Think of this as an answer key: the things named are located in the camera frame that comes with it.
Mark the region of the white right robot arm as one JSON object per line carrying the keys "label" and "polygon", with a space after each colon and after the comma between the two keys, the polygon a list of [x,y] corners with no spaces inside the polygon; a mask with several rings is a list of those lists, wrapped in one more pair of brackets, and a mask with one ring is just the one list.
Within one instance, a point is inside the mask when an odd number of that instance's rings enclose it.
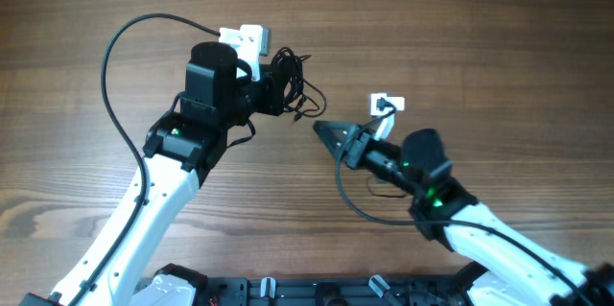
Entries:
{"label": "white right robot arm", "polygon": [[317,121],[314,131],[338,166],[366,169],[412,196],[407,225],[470,259],[450,293],[453,303],[612,304],[612,265],[591,270],[501,221],[453,177],[434,129],[412,132],[399,146],[358,124]]}

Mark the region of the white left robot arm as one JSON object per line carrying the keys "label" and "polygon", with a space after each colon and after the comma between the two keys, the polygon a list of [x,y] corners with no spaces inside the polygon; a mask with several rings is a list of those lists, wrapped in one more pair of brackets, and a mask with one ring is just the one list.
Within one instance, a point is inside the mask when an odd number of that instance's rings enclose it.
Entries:
{"label": "white left robot arm", "polygon": [[228,131],[254,113],[278,116],[298,69],[275,57],[245,60],[232,46],[193,47],[185,89],[147,133],[133,184],[86,254],[47,297],[24,305],[129,305],[177,214],[200,190],[231,144]]}

